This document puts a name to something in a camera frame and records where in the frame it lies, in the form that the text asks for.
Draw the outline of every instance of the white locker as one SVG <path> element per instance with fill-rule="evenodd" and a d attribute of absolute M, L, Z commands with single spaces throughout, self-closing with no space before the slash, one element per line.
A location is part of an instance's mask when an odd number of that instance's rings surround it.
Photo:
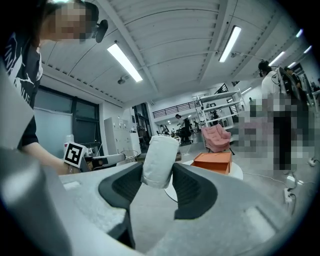
<path fill-rule="evenodd" d="M 112 117 L 104 120 L 104 132 L 108 155 L 120 154 L 124 150 L 132 150 L 127 120 Z"/>

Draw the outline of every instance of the white cylindrical object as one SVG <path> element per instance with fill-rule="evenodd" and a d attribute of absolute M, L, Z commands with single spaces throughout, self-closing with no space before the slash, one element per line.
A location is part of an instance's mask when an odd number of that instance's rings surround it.
<path fill-rule="evenodd" d="M 69 134 L 65 136 L 65 140 L 63 143 L 63 154 L 66 153 L 68 142 L 75 142 L 75 137 L 73 134 Z"/>
<path fill-rule="evenodd" d="M 167 188 L 178 148 L 179 142 L 170 136 L 153 136 L 143 164 L 141 181 L 156 189 Z"/>

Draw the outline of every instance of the pink armchair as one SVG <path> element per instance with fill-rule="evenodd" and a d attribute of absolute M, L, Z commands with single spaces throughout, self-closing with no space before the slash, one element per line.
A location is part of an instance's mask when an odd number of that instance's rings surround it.
<path fill-rule="evenodd" d="M 225 131 L 220 124 L 204 127 L 201 130 L 205 139 L 205 146 L 212 152 L 222 152 L 230 148 L 231 132 Z"/>

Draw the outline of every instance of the ceiling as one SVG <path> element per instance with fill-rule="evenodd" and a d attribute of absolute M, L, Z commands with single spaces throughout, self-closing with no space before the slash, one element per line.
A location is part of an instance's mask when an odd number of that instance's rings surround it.
<path fill-rule="evenodd" d="M 44 74 L 121 107 L 200 91 L 258 76 L 260 59 L 285 55 L 289 65 L 308 47 L 293 20 L 273 0 L 88 0 L 109 28 L 101 43 L 47 42 Z M 233 26 L 242 28 L 232 52 L 218 61 Z M 129 77 L 107 51 L 117 41 L 143 80 Z"/>

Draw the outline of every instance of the orange box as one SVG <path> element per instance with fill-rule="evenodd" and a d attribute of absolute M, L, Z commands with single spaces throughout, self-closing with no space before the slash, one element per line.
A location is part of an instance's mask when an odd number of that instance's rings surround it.
<path fill-rule="evenodd" d="M 195 157 L 191 165 L 228 175 L 230 173 L 231 164 L 231 152 L 220 152 L 200 153 Z"/>

